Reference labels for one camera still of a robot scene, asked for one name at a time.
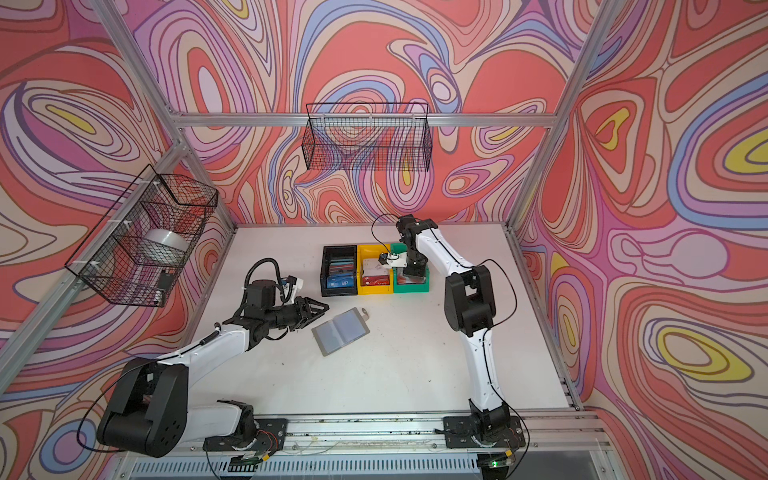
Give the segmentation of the white tape roll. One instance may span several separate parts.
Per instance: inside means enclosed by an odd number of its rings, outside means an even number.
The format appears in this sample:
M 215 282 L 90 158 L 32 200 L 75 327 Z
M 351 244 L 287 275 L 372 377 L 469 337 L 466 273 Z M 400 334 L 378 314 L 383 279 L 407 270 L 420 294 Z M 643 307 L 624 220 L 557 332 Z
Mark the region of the white tape roll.
M 185 252 L 189 248 L 189 242 L 184 237 L 167 229 L 151 229 L 144 235 L 144 239 L 172 250 Z

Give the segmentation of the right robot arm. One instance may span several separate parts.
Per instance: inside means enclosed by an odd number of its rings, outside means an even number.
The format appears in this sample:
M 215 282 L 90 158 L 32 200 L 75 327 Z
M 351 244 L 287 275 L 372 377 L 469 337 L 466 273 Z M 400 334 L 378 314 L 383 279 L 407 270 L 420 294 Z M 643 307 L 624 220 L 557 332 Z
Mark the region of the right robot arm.
M 404 215 L 396 221 L 406 252 L 387 259 L 407 276 L 430 270 L 444 277 L 444 314 L 462 337 L 470 378 L 469 434 L 489 444 L 512 426 L 509 404 L 498 385 L 492 331 L 497 314 L 491 273 L 465 259 L 445 239 L 436 222 Z

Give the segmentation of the blue card in bin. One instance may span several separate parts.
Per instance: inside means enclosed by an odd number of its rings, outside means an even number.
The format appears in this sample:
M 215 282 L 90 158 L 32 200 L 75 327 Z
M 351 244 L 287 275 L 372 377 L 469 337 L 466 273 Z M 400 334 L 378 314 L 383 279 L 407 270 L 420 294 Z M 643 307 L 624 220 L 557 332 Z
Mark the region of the blue card in bin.
M 355 276 L 353 273 L 329 275 L 326 279 L 328 289 L 349 289 L 355 286 Z

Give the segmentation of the black plastic bin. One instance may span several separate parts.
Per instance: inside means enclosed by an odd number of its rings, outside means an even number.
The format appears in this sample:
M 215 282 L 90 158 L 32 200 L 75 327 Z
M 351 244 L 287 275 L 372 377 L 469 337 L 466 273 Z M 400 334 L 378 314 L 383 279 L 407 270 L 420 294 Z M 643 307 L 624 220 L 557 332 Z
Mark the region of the black plastic bin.
M 323 247 L 320 287 L 323 297 L 356 296 L 358 283 L 356 280 L 357 246 L 356 245 L 326 245 Z M 326 287 L 326 279 L 329 275 L 353 273 L 355 286 L 349 289 L 332 290 Z

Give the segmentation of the yellow plastic bin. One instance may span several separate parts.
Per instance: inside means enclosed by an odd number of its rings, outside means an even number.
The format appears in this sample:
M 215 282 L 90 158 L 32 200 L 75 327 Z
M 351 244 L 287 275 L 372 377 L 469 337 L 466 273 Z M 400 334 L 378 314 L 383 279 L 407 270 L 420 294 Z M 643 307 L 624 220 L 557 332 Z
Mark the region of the yellow plastic bin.
M 380 263 L 380 256 L 387 253 L 387 245 L 360 244 L 357 246 L 356 280 L 359 295 L 394 293 L 393 274 L 390 269 Z

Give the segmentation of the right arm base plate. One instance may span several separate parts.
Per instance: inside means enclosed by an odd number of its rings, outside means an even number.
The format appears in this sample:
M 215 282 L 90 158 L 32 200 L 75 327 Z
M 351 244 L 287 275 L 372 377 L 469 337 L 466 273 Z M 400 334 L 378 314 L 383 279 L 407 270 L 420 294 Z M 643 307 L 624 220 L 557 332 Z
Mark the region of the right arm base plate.
M 526 430 L 518 416 L 490 427 L 473 415 L 446 416 L 434 432 L 444 437 L 449 449 L 506 448 L 517 451 L 527 446 Z

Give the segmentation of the grey card holder wallet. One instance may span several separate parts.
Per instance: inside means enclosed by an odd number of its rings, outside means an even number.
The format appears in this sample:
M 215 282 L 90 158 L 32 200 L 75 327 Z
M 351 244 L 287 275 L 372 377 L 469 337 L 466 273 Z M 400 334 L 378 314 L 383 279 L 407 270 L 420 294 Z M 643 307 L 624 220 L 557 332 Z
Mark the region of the grey card holder wallet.
M 365 308 L 352 308 L 312 329 L 323 357 L 327 357 L 370 333 Z

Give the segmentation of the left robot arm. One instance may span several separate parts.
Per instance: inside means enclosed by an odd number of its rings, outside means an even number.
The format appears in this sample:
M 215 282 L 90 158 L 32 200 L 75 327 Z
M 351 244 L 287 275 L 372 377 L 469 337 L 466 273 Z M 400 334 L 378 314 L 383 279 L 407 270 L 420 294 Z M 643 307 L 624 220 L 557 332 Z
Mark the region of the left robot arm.
M 215 448 L 248 450 L 260 429 L 251 405 L 237 400 L 192 407 L 192 386 L 244 354 L 274 330 L 301 330 L 329 305 L 299 295 L 298 279 L 256 280 L 240 305 L 212 333 L 174 353 L 129 362 L 116 381 L 96 429 L 97 441 L 118 451 L 159 458 L 178 444 L 202 440 Z

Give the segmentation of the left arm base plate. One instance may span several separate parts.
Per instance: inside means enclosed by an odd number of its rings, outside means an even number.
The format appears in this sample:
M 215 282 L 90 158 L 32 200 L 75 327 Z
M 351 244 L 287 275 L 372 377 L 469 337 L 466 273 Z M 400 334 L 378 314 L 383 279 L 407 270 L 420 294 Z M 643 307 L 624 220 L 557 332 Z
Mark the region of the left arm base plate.
M 287 427 L 287 418 L 254 418 L 238 425 L 230 435 L 206 438 L 203 450 L 274 454 L 284 448 Z

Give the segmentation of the green plastic bin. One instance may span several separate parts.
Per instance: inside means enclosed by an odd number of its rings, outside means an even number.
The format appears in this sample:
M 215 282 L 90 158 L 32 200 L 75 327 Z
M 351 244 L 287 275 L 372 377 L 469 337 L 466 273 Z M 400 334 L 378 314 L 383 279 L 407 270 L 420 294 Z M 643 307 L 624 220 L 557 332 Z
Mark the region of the green plastic bin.
M 409 293 L 428 293 L 430 285 L 430 271 L 429 268 L 425 268 L 424 277 L 426 281 L 420 285 L 399 285 L 397 282 L 397 274 L 402 272 L 403 268 L 394 268 L 394 285 L 393 291 L 395 294 L 409 294 Z

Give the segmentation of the white card red dot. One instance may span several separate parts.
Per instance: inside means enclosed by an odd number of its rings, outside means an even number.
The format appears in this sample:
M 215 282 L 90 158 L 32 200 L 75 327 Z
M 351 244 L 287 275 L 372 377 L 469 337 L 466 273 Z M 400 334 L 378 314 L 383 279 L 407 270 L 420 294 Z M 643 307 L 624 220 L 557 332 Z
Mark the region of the white card red dot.
M 399 285 L 420 285 L 424 284 L 426 278 L 424 276 L 407 275 L 402 272 L 397 274 L 397 282 Z

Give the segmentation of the aluminium front rail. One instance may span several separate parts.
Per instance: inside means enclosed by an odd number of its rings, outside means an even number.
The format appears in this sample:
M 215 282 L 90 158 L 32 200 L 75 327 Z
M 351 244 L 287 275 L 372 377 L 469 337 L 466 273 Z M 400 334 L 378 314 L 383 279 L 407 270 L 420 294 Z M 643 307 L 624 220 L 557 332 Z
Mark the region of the aluminium front rail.
M 495 441 L 479 440 L 470 432 L 468 414 L 458 411 L 380 414 L 302 414 L 256 420 L 250 443 L 199 439 L 179 443 L 173 455 L 212 456 L 278 453 L 288 456 L 321 454 L 383 454 L 479 452 L 511 450 L 610 451 L 611 441 L 594 413 L 572 409 L 522 410 L 512 426 Z

